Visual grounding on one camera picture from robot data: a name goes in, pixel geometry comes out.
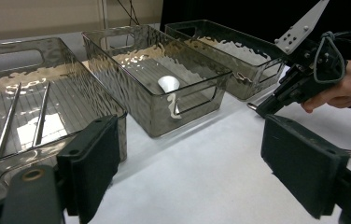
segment white spoon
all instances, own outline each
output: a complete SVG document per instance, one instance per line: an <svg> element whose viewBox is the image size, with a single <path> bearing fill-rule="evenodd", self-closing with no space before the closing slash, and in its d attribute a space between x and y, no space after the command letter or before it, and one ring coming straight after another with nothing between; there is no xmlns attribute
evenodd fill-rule
<svg viewBox="0 0 351 224"><path fill-rule="evenodd" d="M176 79L175 77L172 76L165 76L165 77L161 77L158 80L158 84L161 86L161 88L163 89L164 92L169 92L169 91L175 91L179 88L179 81L178 79ZM176 95L174 93L170 94L170 96L167 98L167 100L173 101L170 105L169 105L169 109L171 112L171 116L172 118L175 119L180 119L181 117L178 115L175 115L173 113L174 111L174 106L176 104ZM175 107L175 112L178 114L179 110L178 107Z"/></svg>

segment white table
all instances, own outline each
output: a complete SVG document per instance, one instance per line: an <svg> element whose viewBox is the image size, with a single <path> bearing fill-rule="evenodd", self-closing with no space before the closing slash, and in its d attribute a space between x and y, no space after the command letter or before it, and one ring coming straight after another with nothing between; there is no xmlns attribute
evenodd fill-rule
<svg viewBox="0 0 351 224"><path fill-rule="evenodd" d="M351 109L324 105L306 114L292 104L276 115L351 149ZM150 138L129 114L128 159L91 223L338 223L338 206L314 219L272 175L260 156L263 127L264 119L228 93L218 111L160 138Z"/></svg>

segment black curtain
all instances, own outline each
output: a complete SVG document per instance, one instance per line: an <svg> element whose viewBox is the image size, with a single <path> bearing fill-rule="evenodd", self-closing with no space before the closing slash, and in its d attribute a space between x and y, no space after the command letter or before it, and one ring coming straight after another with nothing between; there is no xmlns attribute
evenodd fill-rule
<svg viewBox="0 0 351 224"><path fill-rule="evenodd" d="M273 43L318 1L163 0L161 30L166 23L210 20ZM351 31L351 0L330 0L308 38L318 40L327 31ZM351 59L351 49L344 55Z"/></svg>

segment storage container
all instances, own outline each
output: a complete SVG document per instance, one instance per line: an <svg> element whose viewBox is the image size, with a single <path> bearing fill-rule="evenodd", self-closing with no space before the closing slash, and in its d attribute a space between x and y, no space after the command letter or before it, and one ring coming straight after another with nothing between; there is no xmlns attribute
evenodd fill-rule
<svg viewBox="0 0 351 224"><path fill-rule="evenodd" d="M60 38L0 44L0 199L12 176L33 164L54 166L55 155L105 115L118 117L124 161L127 111Z"/></svg>
<svg viewBox="0 0 351 224"><path fill-rule="evenodd" d="M166 34L229 67L232 76L226 91L241 101L277 83L286 65L284 53L275 44L212 21L183 21L164 27Z"/></svg>
<svg viewBox="0 0 351 224"><path fill-rule="evenodd" d="M92 73L150 137L219 109L231 70L149 25L82 33ZM179 83L165 92L158 81Z"/></svg>

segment human hand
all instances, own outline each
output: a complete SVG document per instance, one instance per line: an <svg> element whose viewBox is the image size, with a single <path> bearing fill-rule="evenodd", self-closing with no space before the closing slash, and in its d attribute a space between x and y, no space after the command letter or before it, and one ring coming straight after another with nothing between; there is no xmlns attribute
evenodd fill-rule
<svg viewBox="0 0 351 224"><path fill-rule="evenodd" d="M307 113L312 113L324 104L337 108L351 106L351 61L348 61L346 74L338 84L301 103L301 106Z"/></svg>

